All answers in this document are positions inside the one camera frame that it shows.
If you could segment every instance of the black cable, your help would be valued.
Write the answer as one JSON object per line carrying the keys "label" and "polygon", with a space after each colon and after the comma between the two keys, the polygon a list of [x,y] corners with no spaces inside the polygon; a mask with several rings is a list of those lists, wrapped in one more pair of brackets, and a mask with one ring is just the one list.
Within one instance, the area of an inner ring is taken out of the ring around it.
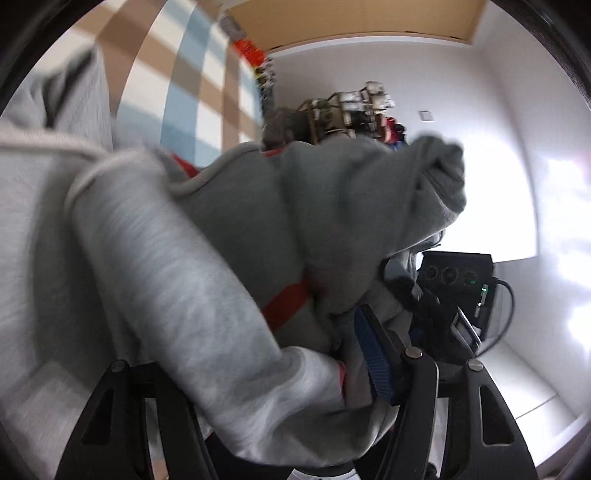
{"label": "black cable", "polygon": [[511,285],[509,285],[505,280],[500,280],[496,277],[493,277],[493,279],[495,280],[497,285],[503,285],[507,290],[509,290],[509,294],[511,295],[511,311],[509,312],[509,318],[505,322],[505,326],[503,327],[499,335],[497,335],[495,340],[490,345],[488,345],[482,352],[479,352],[477,354],[477,357],[487,353],[487,351],[496,346],[497,343],[499,343],[503,339],[503,337],[507,334],[507,331],[509,331],[509,327],[513,322],[513,315],[515,314],[515,292],[513,292],[513,288],[511,288]]}

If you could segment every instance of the red trim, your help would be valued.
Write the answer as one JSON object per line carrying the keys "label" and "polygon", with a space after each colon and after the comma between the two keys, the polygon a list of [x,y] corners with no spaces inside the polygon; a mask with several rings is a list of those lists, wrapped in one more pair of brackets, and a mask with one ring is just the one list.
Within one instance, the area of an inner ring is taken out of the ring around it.
{"label": "red trim", "polygon": [[271,331],[285,325],[309,299],[310,286],[306,281],[284,288],[261,310]]}
{"label": "red trim", "polygon": [[178,155],[175,155],[173,153],[173,157],[174,159],[177,161],[177,163],[180,165],[180,167],[184,170],[184,172],[189,175],[190,178],[196,177],[197,175],[199,175],[199,171],[193,167],[189,162],[183,160],[181,157],[179,157]]}
{"label": "red trim", "polygon": [[339,382],[341,389],[343,389],[343,387],[345,386],[345,375],[347,373],[347,367],[340,360],[337,360],[336,362],[339,364]]}
{"label": "red trim", "polygon": [[282,153],[284,150],[285,150],[285,147],[276,148],[275,150],[265,150],[262,154],[266,157],[272,157],[273,155],[278,155],[278,154]]}

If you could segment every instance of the gray hoodie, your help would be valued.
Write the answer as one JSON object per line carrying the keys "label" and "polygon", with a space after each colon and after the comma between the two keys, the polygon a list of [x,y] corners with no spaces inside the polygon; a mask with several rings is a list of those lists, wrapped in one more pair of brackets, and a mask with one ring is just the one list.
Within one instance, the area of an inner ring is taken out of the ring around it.
{"label": "gray hoodie", "polygon": [[[241,145],[187,181],[113,133],[96,51],[30,76],[2,122],[0,418],[40,478],[116,356],[158,361],[254,462],[343,463],[389,429],[396,408],[343,398],[336,346],[349,387],[369,384],[347,321],[331,318],[365,295],[408,329],[376,271],[390,254],[411,264],[463,210],[459,147],[335,139],[268,158]],[[309,301],[273,335],[261,310],[304,277]]]}

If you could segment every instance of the ceiling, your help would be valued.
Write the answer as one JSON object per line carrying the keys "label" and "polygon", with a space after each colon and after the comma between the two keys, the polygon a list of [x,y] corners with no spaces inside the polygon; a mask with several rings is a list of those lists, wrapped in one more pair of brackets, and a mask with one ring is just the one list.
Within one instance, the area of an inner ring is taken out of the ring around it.
{"label": "ceiling", "polygon": [[470,43],[487,0],[249,0],[229,12],[266,51],[331,38],[417,35]]}

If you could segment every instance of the bolt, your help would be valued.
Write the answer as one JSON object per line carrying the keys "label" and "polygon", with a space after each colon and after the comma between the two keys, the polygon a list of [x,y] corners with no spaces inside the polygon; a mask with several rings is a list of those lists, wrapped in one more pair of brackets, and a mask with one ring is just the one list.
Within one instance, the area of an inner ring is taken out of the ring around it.
{"label": "bolt", "polygon": [[125,368],[126,365],[127,365],[127,362],[125,360],[115,360],[111,364],[111,371],[114,373],[121,372]]}
{"label": "bolt", "polygon": [[473,372],[481,372],[482,370],[484,370],[484,365],[482,365],[482,362],[480,360],[472,358],[468,360],[468,368]]}
{"label": "bolt", "polygon": [[419,347],[412,346],[407,348],[404,353],[407,354],[407,357],[416,360],[417,358],[421,358],[423,356],[423,352]]}

